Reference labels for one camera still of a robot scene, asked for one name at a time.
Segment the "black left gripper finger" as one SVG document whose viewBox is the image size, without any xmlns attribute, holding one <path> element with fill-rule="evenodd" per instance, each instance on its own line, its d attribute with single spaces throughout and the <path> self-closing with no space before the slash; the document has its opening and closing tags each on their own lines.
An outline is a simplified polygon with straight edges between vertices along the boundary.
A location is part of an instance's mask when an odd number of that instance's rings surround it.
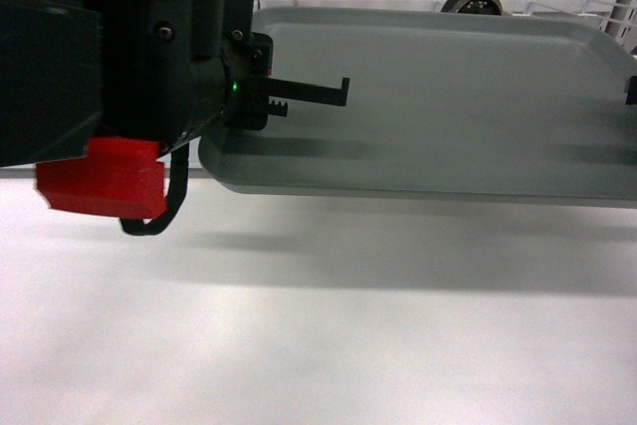
<svg viewBox="0 0 637 425">
<path fill-rule="evenodd" d="M 329 106 L 346 106 L 350 78 L 343 77 L 339 88 L 292 82 L 269 77 L 252 77 L 246 89 L 258 96 L 274 97 Z"/>
<path fill-rule="evenodd" d="M 223 123 L 232 129 L 262 130 L 271 115 L 285 117 L 287 114 L 287 102 L 271 101 L 267 96 L 236 98 L 225 107 Z"/>
</svg>

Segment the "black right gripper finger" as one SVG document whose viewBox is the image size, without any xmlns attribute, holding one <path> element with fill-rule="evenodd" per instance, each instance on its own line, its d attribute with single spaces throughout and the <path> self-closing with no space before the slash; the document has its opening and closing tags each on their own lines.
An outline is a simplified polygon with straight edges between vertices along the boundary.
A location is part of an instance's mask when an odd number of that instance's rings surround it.
<svg viewBox="0 0 637 425">
<path fill-rule="evenodd" d="M 626 82 L 625 87 L 625 104 L 627 106 L 636 106 L 637 105 L 637 77 L 631 76 L 630 79 Z"/>
</svg>

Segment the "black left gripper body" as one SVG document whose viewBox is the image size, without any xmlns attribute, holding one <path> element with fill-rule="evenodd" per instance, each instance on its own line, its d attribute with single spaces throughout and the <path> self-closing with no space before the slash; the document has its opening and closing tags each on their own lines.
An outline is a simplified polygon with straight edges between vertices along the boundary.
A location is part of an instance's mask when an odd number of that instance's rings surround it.
<svg viewBox="0 0 637 425">
<path fill-rule="evenodd" d="M 274 42 L 263 33 L 252 34 L 246 43 L 222 38 L 220 56 L 196 62 L 195 104 L 176 139 L 168 144 L 174 151 L 223 123 L 225 107 L 231 100 L 255 97 L 242 88 L 250 77 L 268 77 L 273 64 Z"/>
</svg>

